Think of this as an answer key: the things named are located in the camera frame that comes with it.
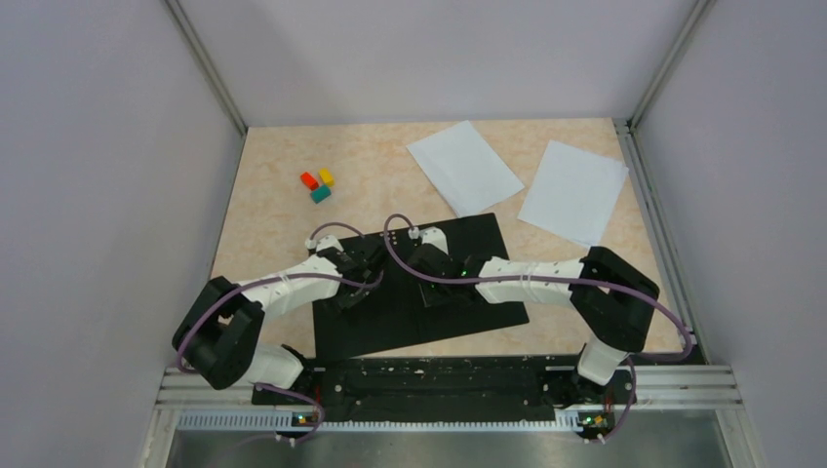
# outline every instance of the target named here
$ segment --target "black mat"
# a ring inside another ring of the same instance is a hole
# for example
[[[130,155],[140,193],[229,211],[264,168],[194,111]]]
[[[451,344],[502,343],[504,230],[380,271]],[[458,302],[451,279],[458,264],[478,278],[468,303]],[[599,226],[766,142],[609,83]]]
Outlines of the black mat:
[[[465,259],[470,254],[491,254],[508,258],[494,214],[422,224],[436,226],[448,237],[451,256]],[[408,258],[415,244],[408,229],[395,234],[396,252]],[[379,233],[369,234],[379,238]],[[341,239],[347,250],[352,239]],[[316,358],[321,362],[427,343],[465,334],[513,327],[529,322],[522,302],[474,303],[425,307],[418,281],[388,258],[382,285],[356,306],[339,312],[328,301],[313,303]]]

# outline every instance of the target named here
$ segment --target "small wooden block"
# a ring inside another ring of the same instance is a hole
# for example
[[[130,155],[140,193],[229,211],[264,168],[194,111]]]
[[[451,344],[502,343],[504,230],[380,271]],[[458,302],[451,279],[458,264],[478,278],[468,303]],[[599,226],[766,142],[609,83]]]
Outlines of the small wooden block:
[[[323,170],[319,171],[319,177],[321,178],[322,183],[324,183],[325,185],[327,185],[329,187],[334,186],[334,184],[335,184],[334,176],[327,169],[323,169]]]
[[[307,188],[309,188],[310,190],[316,190],[317,188],[319,188],[319,182],[317,182],[316,178],[313,177],[313,175],[311,175],[310,173],[304,173],[300,176],[300,178],[304,185],[307,185]]]
[[[310,198],[313,199],[313,203],[321,203],[322,200],[331,196],[331,188],[327,185],[322,185],[316,190],[310,192]]]

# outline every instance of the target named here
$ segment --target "marble-patterned surface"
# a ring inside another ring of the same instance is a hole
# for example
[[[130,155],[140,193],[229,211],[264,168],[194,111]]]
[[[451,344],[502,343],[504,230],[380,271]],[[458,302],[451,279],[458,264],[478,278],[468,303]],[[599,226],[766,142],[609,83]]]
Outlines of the marble-patterned surface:
[[[415,223],[454,217],[419,169],[406,144],[452,122],[250,129],[218,246],[214,276],[246,280],[301,262],[304,240],[319,224],[339,220],[374,232],[388,215],[403,213]],[[610,119],[479,121],[474,127],[526,185],[489,209],[496,213],[509,255],[515,260],[583,256],[586,249],[517,219],[549,139],[622,159]],[[298,176],[328,168],[333,195],[314,205]],[[344,230],[332,228],[342,235]],[[603,245],[661,283],[640,209],[627,179]],[[577,353],[589,330],[564,308],[527,304],[531,322],[519,327],[378,353],[384,356]],[[309,305],[273,321],[265,342],[287,343],[313,356]],[[659,314],[647,350],[680,349],[673,326]]]

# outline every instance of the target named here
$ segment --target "silver metal panel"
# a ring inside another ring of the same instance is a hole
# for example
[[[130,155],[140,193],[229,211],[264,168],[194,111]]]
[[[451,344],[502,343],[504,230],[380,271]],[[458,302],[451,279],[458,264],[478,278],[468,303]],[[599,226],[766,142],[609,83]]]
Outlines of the silver metal panel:
[[[168,468],[204,467],[249,433],[179,431]],[[548,433],[330,433],[290,448],[262,440],[213,468],[729,468],[713,411],[646,413],[605,446]]]
[[[294,427],[294,416],[308,414],[304,409],[188,409],[181,412],[179,431],[280,431],[309,432],[310,426]],[[320,433],[327,432],[582,432],[577,411],[555,411],[555,420],[511,422],[325,422]]]

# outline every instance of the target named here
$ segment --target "white arm segment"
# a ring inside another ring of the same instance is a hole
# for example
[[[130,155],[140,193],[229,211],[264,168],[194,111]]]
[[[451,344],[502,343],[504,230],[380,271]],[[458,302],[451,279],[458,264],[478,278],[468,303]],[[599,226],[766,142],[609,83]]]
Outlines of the white arm segment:
[[[334,236],[325,236],[319,240],[317,252],[327,247],[342,250],[341,244]],[[292,275],[295,273],[324,273],[341,278],[341,274],[327,259],[312,255],[302,263],[286,270],[264,276],[273,278]],[[241,281],[246,285],[252,281]],[[340,282],[319,278],[301,278],[297,280],[283,280],[272,285],[253,288],[244,292],[250,301],[258,301],[264,310],[264,324],[276,317],[280,317],[308,302],[333,297],[338,291]],[[263,344],[256,346],[250,368],[242,375],[241,381],[248,383],[269,383],[280,388],[290,388],[295,383],[303,367],[301,361],[281,346]]]
[[[432,244],[444,253],[448,253],[448,240],[445,233],[436,227],[421,232],[422,244]],[[493,276],[520,276],[519,281],[480,283],[475,286],[477,292],[491,304],[501,302],[536,302],[553,304],[575,309],[571,304],[569,285],[533,280],[536,276],[555,276],[562,278],[579,278],[583,264],[579,259],[551,262],[509,261],[493,257],[483,265],[480,278]],[[594,334],[586,343],[577,373],[598,385],[606,385],[614,375],[614,370],[628,356],[625,351],[614,349],[597,338]]]

